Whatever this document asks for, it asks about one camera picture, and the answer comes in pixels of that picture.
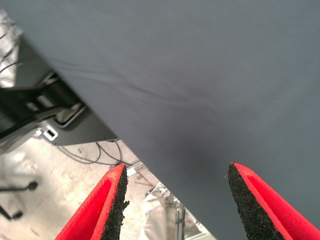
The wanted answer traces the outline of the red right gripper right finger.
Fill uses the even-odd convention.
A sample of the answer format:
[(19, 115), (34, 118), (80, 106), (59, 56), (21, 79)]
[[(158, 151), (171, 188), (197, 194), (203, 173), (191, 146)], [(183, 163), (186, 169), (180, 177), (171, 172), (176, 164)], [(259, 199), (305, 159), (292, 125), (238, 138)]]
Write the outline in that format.
[(320, 230), (250, 168), (232, 162), (228, 183), (249, 240), (320, 238)]

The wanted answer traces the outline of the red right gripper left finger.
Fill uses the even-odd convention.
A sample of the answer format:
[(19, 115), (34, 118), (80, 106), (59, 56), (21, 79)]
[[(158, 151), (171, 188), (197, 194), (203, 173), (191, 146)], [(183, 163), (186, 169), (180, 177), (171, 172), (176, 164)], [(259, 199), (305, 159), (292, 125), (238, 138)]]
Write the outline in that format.
[(118, 240), (124, 220), (128, 177), (119, 164), (101, 178), (65, 224), (57, 240)]

